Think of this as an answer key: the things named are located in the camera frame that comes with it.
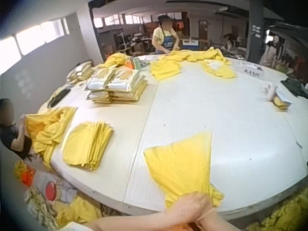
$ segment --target door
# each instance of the door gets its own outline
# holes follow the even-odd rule
[[[199,38],[207,40],[207,21],[199,20]]]

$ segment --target large round table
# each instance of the large round table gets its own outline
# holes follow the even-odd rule
[[[238,62],[230,60],[232,65]],[[55,149],[52,165],[99,202],[131,215],[149,214],[164,209],[165,195],[149,174],[144,149],[209,129],[210,181],[225,195],[219,213],[234,219],[266,208],[307,182],[308,100],[280,83],[285,74],[262,68],[266,81],[241,73],[223,79],[184,61],[180,74],[158,82],[146,67],[141,73],[149,84],[136,103],[94,104],[85,100],[87,92],[77,84],[57,105],[78,107],[63,143],[83,121],[103,120],[114,133],[98,170],[64,163],[63,143]],[[292,101],[288,112],[279,112],[266,100],[267,81]]]

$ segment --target black shirt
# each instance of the black shirt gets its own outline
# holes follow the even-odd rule
[[[31,139],[25,135],[24,149],[21,152],[15,151],[11,149],[11,145],[14,139],[18,138],[18,128],[14,125],[4,126],[0,124],[0,139],[5,147],[10,149],[12,152],[16,153],[23,160],[28,156],[32,141]]]

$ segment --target hand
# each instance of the hand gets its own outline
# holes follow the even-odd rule
[[[179,225],[196,221],[211,209],[210,198],[203,193],[194,192],[180,197],[166,213],[174,225]]]
[[[174,51],[178,51],[178,50],[180,50],[180,47],[178,46],[178,44],[174,44],[174,46],[173,46],[173,50],[174,50]]]

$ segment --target workbench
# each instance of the workbench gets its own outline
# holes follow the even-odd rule
[[[142,58],[155,59],[155,55]],[[237,60],[230,59],[232,65]],[[212,131],[211,183],[225,198],[218,212],[234,219],[264,209],[289,196],[307,180],[308,100],[293,96],[280,81],[286,75],[262,67],[266,81],[238,73],[223,79],[206,73],[198,63],[181,62],[181,73],[149,81],[136,103],[94,104],[76,84],[57,105],[78,107],[64,141],[83,121],[105,121],[114,133],[96,171],[70,167],[58,145],[51,163],[79,190],[130,215],[165,208],[164,193],[151,178],[143,151]],[[292,101],[279,112],[266,100],[270,81]]]

